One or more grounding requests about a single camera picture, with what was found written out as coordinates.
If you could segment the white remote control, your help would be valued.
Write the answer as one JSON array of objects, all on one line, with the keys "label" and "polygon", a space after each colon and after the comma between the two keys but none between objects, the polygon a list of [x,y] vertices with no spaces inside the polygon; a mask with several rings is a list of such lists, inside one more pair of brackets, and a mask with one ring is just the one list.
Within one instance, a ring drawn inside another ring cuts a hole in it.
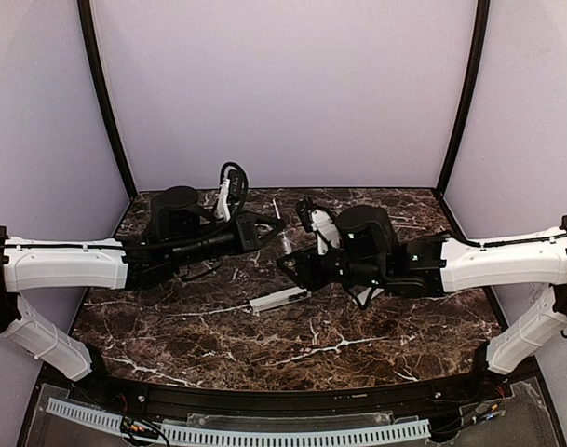
[{"label": "white remote control", "polygon": [[250,308],[254,315],[258,315],[261,312],[276,309],[284,305],[289,305],[296,301],[302,301],[306,298],[309,298],[310,296],[310,291],[299,287],[293,287],[286,290],[269,293],[259,298],[254,298],[250,300]]}]

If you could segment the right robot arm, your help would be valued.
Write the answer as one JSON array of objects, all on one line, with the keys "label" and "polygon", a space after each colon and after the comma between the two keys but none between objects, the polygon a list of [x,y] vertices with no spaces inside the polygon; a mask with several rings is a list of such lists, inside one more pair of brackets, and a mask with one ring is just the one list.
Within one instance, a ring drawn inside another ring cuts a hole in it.
[{"label": "right robot arm", "polygon": [[358,205],[330,216],[306,199],[296,212],[316,244],[277,261],[298,287],[330,284],[353,295],[361,309],[377,290],[405,298],[441,297],[482,287],[543,283],[536,302],[506,331],[476,352],[478,369],[512,373],[567,328],[567,215],[558,226],[534,234],[469,240],[445,232],[401,243],[387,211]]}]

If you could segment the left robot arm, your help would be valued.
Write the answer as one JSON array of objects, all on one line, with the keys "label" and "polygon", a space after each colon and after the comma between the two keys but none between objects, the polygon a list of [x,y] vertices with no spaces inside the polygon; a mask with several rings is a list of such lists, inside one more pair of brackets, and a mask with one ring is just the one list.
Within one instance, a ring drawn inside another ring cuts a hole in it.
[{"label": "left robot arm", "polygon": [[285,223],[245,210],[246,197],[222,189],[209,210],[199,205],[196,189],[171,187],[152,198],[150,220],[137,237],[35,241],[10,237],[0,226],[0,336],[73,382],[104,373],[93,347],[59,330],[21,293],[63,287],[143,291],[171,280],[184,266],[259,251]]}]

